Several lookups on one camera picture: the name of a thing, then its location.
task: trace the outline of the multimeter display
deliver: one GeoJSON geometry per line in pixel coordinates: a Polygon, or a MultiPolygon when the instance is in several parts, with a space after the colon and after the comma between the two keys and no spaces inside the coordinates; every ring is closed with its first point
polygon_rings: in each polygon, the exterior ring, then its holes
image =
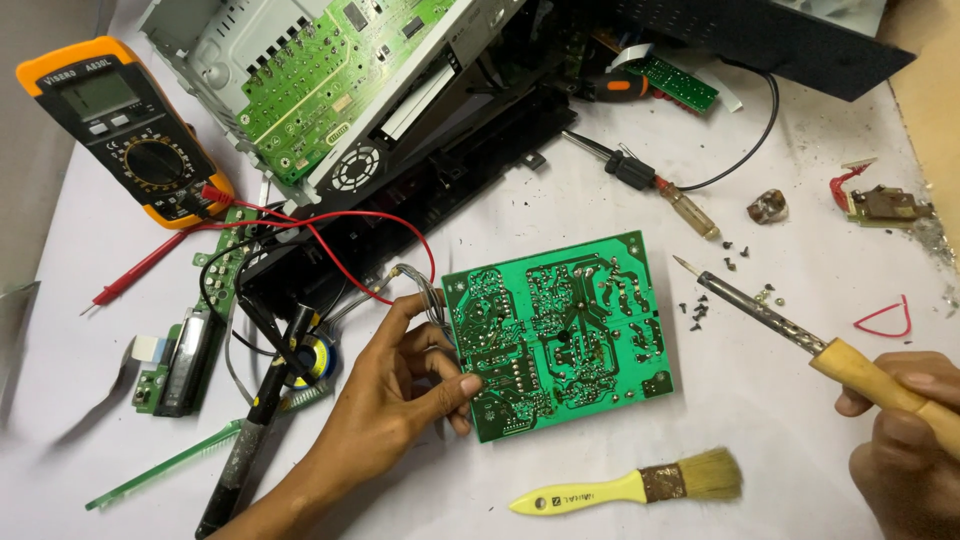
{"type": "Polygon", "coordinates": [[[17,79],[157,223],[189,227],[226,208],[204,186],[233,193],[130,48],[112,37],[17,67],[17,79]]]}
{"type": "Polygon", "coordinates": [[[107,72],[64,86],[60,95],[83,121],[139,101],[123,77],[107,72]]]}

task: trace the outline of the red wire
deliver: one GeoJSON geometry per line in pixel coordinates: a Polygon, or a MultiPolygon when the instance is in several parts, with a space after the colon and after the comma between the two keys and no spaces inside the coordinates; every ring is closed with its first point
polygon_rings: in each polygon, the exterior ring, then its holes
{"type": "Polygon", "coordinates": [[[867,167],[869,166],[869,163],[865,165],[857,165],[856,167],[851,168],[849,173],[838,176],[830,181],[830,193],[833,194],[833,201],[844,212],[849,212],[850,206],[847,205],[847,193],[844,192],[843,187],[841,186],[844,182],[853,178],[854,176],[859,176],[863,171],[867,170],[867,167]]]}
{"type": "Polygon", "coordinates": [[[436,265],[436,262],[435,262],[434,259],[433,259],[433,252],[430,250],[430,245],[427,243],[426,237],[424,237],[423,234],[422,234],[420,231],[418,231],[416,227],[413,226],[413,224],[411,224],[410,222],[408,222],[408,221],[406,221],[406,220],[404,220],[404,219],[401,219],[401,218],[399,218],[399,217],[396,217],[395,215],[391,215],[391,214],[385,213],[385,212],[378,212],[378,211],[342,210],[342,211],[328,212],[328,213],[321,214],[321,215],[317,215],[317,216],[314,216],[314,217],[311,217],[311,218],[305,219],[305,220],[298,220],[298,219],[293,218],[293,217],[290,217],[290,216],[288,216],[288,215],[284,215],[284,214],[282,214],[282,213],[273,211],[273,210],[271,210],[271,209],[265,209],[265,208],[260,207],[260,206],[258,206],[258,205],[254,205],[254,204],[251,204],[251,203],[247,203],[247,202],[245,202],[245,201],[234,200],[234,201],[233,201],[233,204],[235,204],[235,205],[240,205],[240,206],[243,206],[243,207],[247,207],[247,208],[250,208],[250,209],[257,209],[257,210],[260,210],[260,211],[262,211],[262,212],[269,213],[269,214],[271,214],[271,215],[273,215],[273,216],[275,216],[275,217],[279,217],[279,218],[282,218],[282,219],[286,219],[286,220],[288,220],[290,223],[277,223],[277,222],[274,222],[274,221],[263,221],[263,220],[255,220],[255,219],[254,219],[254,220],[249,220],[249,221],[238,221],[238,222],[235,222],[235,223],[210,223],[210,224],[201,225],[201,226],[197,227],[196,229],[194,229],[193,231],[191,231],[191,233],[193,233],[194,231],[202,231],[202,230],[206,230],[206,229],[229,229],[229,228],[232,228],[232,227],[239,227],[239,226],[241,226],[241,225],[269,225],[269,226],[271,226],[271,227],[282,227],[282,228],[284,228],[284,229],[292,229],[292,228],[295,228],[295,227],[305,226],[307,229],[310,230],[311,233],[313,233],[314,237],[317,238],[317,241],[320,242],[321,247],[324,248],[324,251],[326,251],[326,254],[330,257],[330,260],[332,260],[333,263],[336,264],[337,268],[339,268],[340,271],[344,273],[344,276],[346,276],[347,279],[350,280],[350,282],[352,282],[358,289],[362,290],[363,292],[365,292],[366,294],[368,294],[368,295],[370,295],[371,297],[375,298],[376,300],[378,300],[378,301],[380,301],[380,302],[382,302],[382,303],[384,303],[384,304],[386,304],[386,305],[388,305],[388,306],[392,306],[392,305],[394,304],[393,302],[391,302],[391,301],[389,301],[389,300],[387,300],[387,299],[379,296],[379,295],[376,294],[375,292],[369,290],[366,286],[364,286],[362,283],[360,283],[359,280],[357,280],[356,278],[354,278],[352,274],[350,274],[350,272],[349,272],[349,270],[347,270],[346,266],[344,266],[344,264],[337,258],[337,256],[335,256],[335,255],[333,254],[333,250],[330,249],[330,246],[328,246],[328,245],[326,244],[326,242],[324,241],[324,239],[320,236],[320,233],[319,233],[319,232],[317,231],[317,229],[313,226],[313,223],[316,222],[316,221],[320,221],[320,220],[322,220],[322,219],[328,219],[328,218],[331,218],[331,217],[338,217],[338,216],[342,216],[342,215],[368,215],[368,216],[372,216],[372,217],[381,217],[381,218],[391,219],[391,220],[393,220],[393,221],[396,221],[397,223],[405,226],[407,229],[410,229],[410,231],[412,231],[413,234],[415,234],[415,235],[417,236],[417,238],[420,240],[420,243],[423,244],[423,248],[426,250],[427,257],[430,259],[430,281],[433,282],[434,277],[436,276],[437,265],[436,265]]]}
{"type": "Polygon", "coordinates": [[[884,309],[881,309],[880,311],[871,313],[866,317],[860,319],[859,321],[853,323],[853,326],[859,330],[863,330],[866,333],[872,333],[873,335],[881,335],[883,337],[904,337],[905,335],[909,334],[911,330],[913,330],[913,323],[910,321],[910,309],[906,305],[906,295],[901,294],[900,299],[902,300],[900,304],[893,304],[892,306],[887,306],[884,309]],[[882,331],[870,330],[868,328],[863,328],[863,326],[860,325],[860,323],[862,323],[863,321],[866,321],[868,319],[873,319],[874,317],[878,316],[880,313],[886,313],[887,311],[893,309],[894,307],[901,306],[901,305],[903,305],[903,315],[906,317],[906,330],[903,331],[902,333],[886,333],[882,331]]]}

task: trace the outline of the multimeter button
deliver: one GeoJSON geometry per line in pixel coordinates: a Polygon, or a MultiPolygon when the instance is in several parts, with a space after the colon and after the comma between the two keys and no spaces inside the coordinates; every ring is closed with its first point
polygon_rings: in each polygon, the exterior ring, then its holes
{"type": "Polygon", "coordinates": [[[183,158],[162,142],[146,140],[127,150],[127,167],[148,184],[166,185],[183,174],[183,158]]]}

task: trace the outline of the solder wire spool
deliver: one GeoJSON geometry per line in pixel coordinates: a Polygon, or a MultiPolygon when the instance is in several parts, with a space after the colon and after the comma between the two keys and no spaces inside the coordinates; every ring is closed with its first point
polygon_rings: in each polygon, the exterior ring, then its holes
{"type": "MultiPolygon", "coordinates": [[[[332,343],[333,340],[328,335],[316,329],[303,338],[294,354],[304,365],[313,366],[310,373],[318,380],[328,379],[337,367],[337,350],[332,343]]],[[[310,387],[306,381],[294,378],[293,375],[288,375],[283,383],[295,390],[305,390],[310,387]]]]}

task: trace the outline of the small circuit board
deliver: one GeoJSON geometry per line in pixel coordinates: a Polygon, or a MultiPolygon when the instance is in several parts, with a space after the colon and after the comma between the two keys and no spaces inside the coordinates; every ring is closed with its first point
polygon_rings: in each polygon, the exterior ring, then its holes
{"type": "MultiPolygon", "coordinates": [[[[256,219],[256,210],[233,206],[227,210],[227,223],[256,219]]],[[[198,253],[194,266],[204,266],[213,255],[239,243],[245,237],[242,227],[220,232],[213,254],[198,253]]],[[[136,411],[155,416],[183,416],[200,410],[206,385],[224,337],[221,320],[229,317],[233,300],[233,277],[243,261],[245,250],[224,255],[210,266],[204,277],[204,288],[210,303],[223,319],[211,316],[203,297],[188,309],[181,324],[170,328],[153,370],[143,370],[133,390],[132,404],[136,411]]]]}
{"type": "Polygon", "coordinates": [[[673,392],[639,231],[443,277],[480,442],[673,392]]]}
{"type": "Polygon", "coordinates": [[[716,100],[719,90],[687,75],[673,64],[657,57],[632,62],[625,70],[634,75],[645,75],[654,88],[663,90],[673,99],[703,114],[716,100]]]}
{"type": "Polygon", "coordinates": [[[322,160],[455,0],[333,0],[248,68],[240,128],[280,182],[322,160]]]}
{"type": "Polygon", "coordinates": [[[918,205],[912,193],[884,185],[847,193],[847,208],[847,220],[860,227],[909,229],[917,219],[933,216],[931,205],[918,205]]]}

